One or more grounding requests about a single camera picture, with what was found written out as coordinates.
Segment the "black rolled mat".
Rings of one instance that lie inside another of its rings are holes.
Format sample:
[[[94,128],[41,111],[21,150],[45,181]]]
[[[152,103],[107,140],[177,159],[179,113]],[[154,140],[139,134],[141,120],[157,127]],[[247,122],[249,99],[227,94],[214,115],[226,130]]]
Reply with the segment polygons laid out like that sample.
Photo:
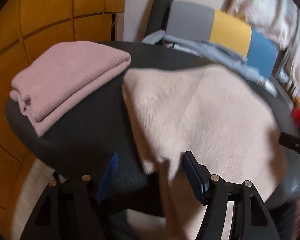
[[[159,30],[166,30],[172,2],[173,0],[153,0],[145,36]]]

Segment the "wooden side table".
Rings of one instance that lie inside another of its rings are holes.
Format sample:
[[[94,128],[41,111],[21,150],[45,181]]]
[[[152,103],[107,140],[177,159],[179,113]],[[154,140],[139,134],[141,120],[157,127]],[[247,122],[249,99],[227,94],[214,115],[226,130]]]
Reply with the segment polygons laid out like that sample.
[[[284,88],[288,97],[294,104],[294,106],[300,107],[300,88],[297,86],[293,80],[286,74],[284,70],[279,73],[278,81]]]

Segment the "red knit garment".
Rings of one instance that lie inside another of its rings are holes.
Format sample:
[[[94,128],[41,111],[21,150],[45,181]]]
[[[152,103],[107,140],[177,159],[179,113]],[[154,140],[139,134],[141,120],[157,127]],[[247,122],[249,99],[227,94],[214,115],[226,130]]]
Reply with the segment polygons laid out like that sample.
[[[296,126],[300,127],[300,108],[294,107],[291,115],[292,115],[292,119],[295,122]]]

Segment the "folded pink garment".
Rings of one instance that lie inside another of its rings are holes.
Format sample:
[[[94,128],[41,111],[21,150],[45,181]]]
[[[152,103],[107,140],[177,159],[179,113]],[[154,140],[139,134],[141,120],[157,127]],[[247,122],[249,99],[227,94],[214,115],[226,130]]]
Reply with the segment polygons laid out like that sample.
[[[130,62],[128,52],[110,46],[61,42],[12,79],[10,97],[41,137],[66,112],[121,74]]]

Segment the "grey yellow blue chair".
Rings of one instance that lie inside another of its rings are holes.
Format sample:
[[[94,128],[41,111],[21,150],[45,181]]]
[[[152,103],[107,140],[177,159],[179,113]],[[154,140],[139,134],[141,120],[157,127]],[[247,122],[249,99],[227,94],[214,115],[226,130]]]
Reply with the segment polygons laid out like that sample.
[[[162,38],[166,34],[186,40],[213,42],[232,49],[247,58],[248,65],[257,68],[266,78],[264,84],[257,84],[271,95],[278,95],[278,86],[270,80],[278,56],[277,47],[243,20],[204,5],[176,1],[171,5],[166,30],[145,36],[142,42],[162,42],[190,54],[186,49],[164,42]]]

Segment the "floral pink curtain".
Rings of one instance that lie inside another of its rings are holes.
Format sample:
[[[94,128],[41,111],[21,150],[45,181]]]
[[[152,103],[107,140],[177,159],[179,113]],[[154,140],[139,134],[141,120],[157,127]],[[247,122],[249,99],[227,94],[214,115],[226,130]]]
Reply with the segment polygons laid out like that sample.
[[[281,50],[286,71],[300,88],[300,10],[293,0],[226,0],[224,10],[253,26]]]

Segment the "wooden cabinet wall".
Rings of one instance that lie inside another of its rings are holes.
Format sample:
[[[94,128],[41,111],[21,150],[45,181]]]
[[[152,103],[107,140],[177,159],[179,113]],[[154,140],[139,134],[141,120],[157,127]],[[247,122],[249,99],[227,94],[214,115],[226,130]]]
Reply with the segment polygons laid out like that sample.
[[[125,0],[8,0],[0,11],[0,233],[12,237],[12,217],[33,163],[10,129],[5,106],[13,77],[54,44],[118,41]]]

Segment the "light blue grey garment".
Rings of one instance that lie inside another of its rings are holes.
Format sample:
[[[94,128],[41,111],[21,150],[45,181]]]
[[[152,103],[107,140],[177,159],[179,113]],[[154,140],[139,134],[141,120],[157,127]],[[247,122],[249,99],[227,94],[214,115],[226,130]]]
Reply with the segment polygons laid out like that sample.
[[[193,55],[207,57],[220,63],[255,83],[264,84],[266,81],[266,78],[260,74],[257,68],[248,65],[247,58],[223,45],[206,41],[186,40],[168,34],[162,40],[173,43],[178,48],[186,49]]]

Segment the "beige knit sweater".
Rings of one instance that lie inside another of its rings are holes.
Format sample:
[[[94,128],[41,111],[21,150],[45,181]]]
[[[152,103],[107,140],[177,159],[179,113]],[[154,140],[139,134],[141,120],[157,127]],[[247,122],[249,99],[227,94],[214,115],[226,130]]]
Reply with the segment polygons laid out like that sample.
[[[206,210],[181,168],[184,152],[226,181],[252,181],[263,200],[284,179],[271,108],[228,68],[129,69],[122,94],[143,170],[159,175],[169,239],[194,239]]]

